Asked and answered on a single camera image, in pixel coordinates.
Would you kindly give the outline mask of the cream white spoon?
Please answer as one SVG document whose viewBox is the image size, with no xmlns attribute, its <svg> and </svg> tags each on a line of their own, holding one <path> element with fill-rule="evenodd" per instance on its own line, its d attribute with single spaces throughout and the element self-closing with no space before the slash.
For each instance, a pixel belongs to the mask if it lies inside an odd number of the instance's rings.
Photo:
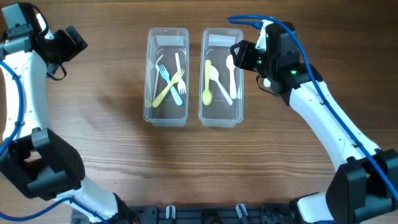
<svg viewBox="0 0 398 224">
<path fill-rule="evenodd" d="M 224 86 L 221 84 L 221 82 L 219 80 L 219 72 L 213 65 L 211 66 L 210 79 L 216 82 L 216 84 L 218 85 L 218 87 L 219 87 L 221 93 L 223 94 L 226 102 L 231 106 L 233 104 L 233 100 L 229 96 L 229 94 L 226 91 L 226 89 L 224 88 Z"/>
</svg>

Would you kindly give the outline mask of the white spoon thin handle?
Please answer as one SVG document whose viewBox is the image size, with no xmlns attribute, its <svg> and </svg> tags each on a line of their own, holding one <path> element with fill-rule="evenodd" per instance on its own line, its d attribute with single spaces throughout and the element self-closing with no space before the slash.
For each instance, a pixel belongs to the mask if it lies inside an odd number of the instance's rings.
<svg viewBox="0 0 398 224">
<path fill-rule="evenodd" d="M 265 87 L 269 88 L 271 86 L 271 82 L 267 78 L 265 78 L 264 81 L 263 81 L 263 85 Z"/>
</svg>

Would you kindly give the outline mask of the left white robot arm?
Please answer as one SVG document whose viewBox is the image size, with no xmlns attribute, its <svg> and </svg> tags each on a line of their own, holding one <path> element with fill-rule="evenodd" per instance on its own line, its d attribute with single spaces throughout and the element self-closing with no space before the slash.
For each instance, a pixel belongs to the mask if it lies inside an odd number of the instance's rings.
<svg viewBox="0 0 398 224">
<path fill-rule="evenodd" d="M 73 26 L 51 32 L 40 9 L 29 2 L 3 7 L 1 70 L 6 84 L 7 120 L 1 172 L 27 198 L 54 208 L 66 203 L 93 223 L 138 223 L 115 193 L 85 172 L 78 151 L 51 128 L 45 82 L 86 49 Z"/>
</svg>

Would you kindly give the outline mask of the yellow plastic fork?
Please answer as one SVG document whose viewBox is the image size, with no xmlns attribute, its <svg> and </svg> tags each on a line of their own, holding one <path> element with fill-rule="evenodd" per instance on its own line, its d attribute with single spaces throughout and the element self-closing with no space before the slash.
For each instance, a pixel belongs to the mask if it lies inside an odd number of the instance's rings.
<svg viewBox="0 0 398 224">
<path fill-rule="evenodd" d="M 156 99 L 152 102 L 152 106 L 154 108 L 156 108 L 160 105 L 160 103 L 165 98 L 168 91 L 173 87 L 174 84 L 176 84 L 182 78 L 184 73 L 185 73 L 185 70 L 180 69 L 174 74 L 174 76 L 170 80 L 170 83 L 159 93 L 159 95 L 156 97 Z"/>
</svg>

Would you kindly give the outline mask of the white plastic spoon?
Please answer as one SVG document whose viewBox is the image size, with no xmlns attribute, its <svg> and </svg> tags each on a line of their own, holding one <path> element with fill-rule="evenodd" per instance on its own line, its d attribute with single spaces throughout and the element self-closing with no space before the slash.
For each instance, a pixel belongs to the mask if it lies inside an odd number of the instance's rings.
<svg viewBox="0 0 398 224">
<path fill-rule="evenodd" d="M 236 89 L 236 82 L 234 77 L 234 69 L 236 66 L 233 62 L 233 56 L 228 55 L 226 58 L 226 66 L 229 70 L 229 94 L 230 97 L 234 100 L 237 98 L 237 89 Z"/>
</svg>

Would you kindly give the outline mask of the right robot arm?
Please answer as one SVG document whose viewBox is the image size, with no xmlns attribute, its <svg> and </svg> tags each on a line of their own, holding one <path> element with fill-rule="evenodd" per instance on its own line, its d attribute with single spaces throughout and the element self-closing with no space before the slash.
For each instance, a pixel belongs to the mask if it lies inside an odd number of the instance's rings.
<svg viewBox="0 0 398 224">
<path fill-rule="evenodd" d="M 326 149 L 335 175 L 325 192 L 263 208 L 266 223 L 361 223 L 397 210 L 397 152 L 366 137 L 332 97 L 308 61 L 294 26 L 273 17 L 245 15 L 232 24 L 258 29 L 257 42 L 230 51 L 235 66 L 257 73 L 258 87 L 282 98 Z"/>
</svg>

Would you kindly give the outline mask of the yellow plastic spoon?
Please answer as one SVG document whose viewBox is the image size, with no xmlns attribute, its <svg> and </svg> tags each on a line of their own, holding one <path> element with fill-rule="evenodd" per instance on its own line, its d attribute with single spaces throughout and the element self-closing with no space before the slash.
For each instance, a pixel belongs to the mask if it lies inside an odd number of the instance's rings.
<svg viewBox="0 0 398 224">
<path fill-rule="evenodd" d="M 211 75 L 211 61 L 205 60 L 205 88 L 202 93 L 202 102 L 208 106 L 212 101 L 212 93 L 210 91 L 210 75 Z"/>
</svg>

